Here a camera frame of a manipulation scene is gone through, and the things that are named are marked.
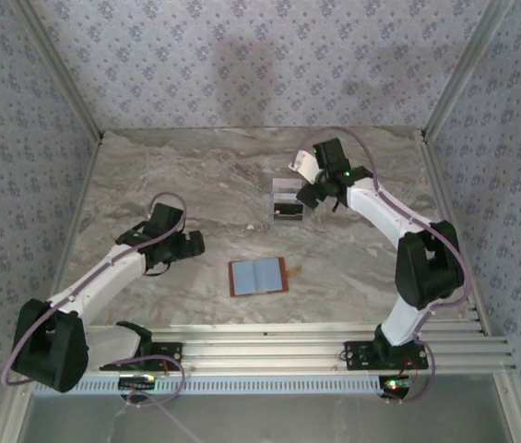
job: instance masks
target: patterned wallpaper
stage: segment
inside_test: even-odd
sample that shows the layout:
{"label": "patterned wallpaper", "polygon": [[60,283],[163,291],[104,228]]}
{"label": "patterned wallpaper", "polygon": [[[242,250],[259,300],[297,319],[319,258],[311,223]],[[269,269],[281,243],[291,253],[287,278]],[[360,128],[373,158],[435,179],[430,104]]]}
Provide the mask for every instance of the patterned wallpaper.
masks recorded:
{"label": "patterned wallpaper", "polygon": [[423,126],[486,0],[30,0],[100,127]]}
{"label": "patterned wallpaper", "polygon": [[521,374],[521,0],[434,141],[489,314]]}
{"label": "patterned wallpaper", "polygon": [[50,289],[92,146],[0,0],[0,367],[21,304]]}

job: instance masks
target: wallpaper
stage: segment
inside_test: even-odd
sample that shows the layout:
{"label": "wallpaper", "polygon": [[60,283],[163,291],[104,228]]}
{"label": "wallpaper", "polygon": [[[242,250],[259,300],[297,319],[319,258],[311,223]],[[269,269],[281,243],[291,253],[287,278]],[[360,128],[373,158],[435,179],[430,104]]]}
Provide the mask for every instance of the wallpaper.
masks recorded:
{"label": "wallpaper", "polygon": [[0,1],[0,368],[21,305],[50,289],[92,146]]}
{"label": "wallpaper", "polygon": [[485,0],[31,0],[100,130],[423,126]]}
{"label": "wallpaper", "polygon": [[489,314],[521,375],[521,1],[434,141]]}

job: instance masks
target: floral pattern wall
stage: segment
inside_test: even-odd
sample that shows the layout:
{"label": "floral pattern wall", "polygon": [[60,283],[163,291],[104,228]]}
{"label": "floral pattern wall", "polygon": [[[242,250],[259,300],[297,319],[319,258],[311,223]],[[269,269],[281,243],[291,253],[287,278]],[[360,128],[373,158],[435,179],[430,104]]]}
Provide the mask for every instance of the floral pattern wall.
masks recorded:
{"label": "floral pattern wall", "polygon": [[510,337],[521,375],[521,0],[434,146],[488,312]]}
{"label": "floral pattern wall", "polygon": [[48,295],[93,147],[0,0],[0,368],[21,304]]}
{"label": "floral pattern wall", "polygon": [[101,130],[423,126],[486,0],[30,0]]}

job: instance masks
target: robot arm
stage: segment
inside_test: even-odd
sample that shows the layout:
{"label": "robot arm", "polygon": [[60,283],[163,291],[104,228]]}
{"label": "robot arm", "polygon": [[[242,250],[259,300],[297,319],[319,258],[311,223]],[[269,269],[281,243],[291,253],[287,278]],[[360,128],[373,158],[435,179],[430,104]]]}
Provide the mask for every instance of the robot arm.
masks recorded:
{"label": "robot arm", "polygon": [[[86,333],[85,327],[123,288],[148,270],[160,263],[169,267],[174,261],[205,252],[199,231],[187,236],[182,229],[175,230],[182,219],[181,210],[156,204],[150,219],[117,238],[111,251],[81,279],[46,302],[28,301],[18,315],[15,346],[47,310],[62,305],[30,335],[12,368],[66,392],[87,370],[148,355],[151,334],[146,329],[127,322],[90,333]],[[170,230],[173,233],[165,239],[152,242]]]}
{"label": "robot arm", "polygon": [[[299,151],[290,165],[309,182],[297,198],[314,209],[334,197],[369,220],[397,249],[396,287],[399,297],[387,319],[375,331],[375,349],[382,360],[413,340],[433,302],[447,298],[463,284],[463,272],[452,254],[414,222],[430,225],[458,248],[455,228],[448,221],[433,223],[387,193],[375,189],[373,175],[363,167],[351,168],[340,141],[314,145],[314,154]],[[381,197],[385,193],[404,215]]]}

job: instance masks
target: marble surface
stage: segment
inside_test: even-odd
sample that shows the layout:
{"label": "marble surface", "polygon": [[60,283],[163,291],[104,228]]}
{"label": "marble surface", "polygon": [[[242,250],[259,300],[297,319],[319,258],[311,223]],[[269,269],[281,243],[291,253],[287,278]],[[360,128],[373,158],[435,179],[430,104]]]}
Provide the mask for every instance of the marble surface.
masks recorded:
{"label": "marble surface", "polygon": [[[386,189],[438,220],[419,153],[408,127],[358,127],[371,147]],[[169,324],[380,321],[397,299],[395,249],[370,223],[333,201],[302,224],[269,223],[270,186],[287,169],[300,140],[315,128],[164,129],[107,132],[96,161],[65,283],[144,220],[149,200],[173,191],[188,204],[186,230],[202,231],[207,251],[172,265],[161,277],[125,288],[95,324],[129,320]],[[352,164],[365,164],[358,144],[340,136]],[[325,134],[316,141],[330,138]],[[228,262],[284,257],[302,267],[287,293],[232,298]],[[456,311],[444,314],[456,318]]]}

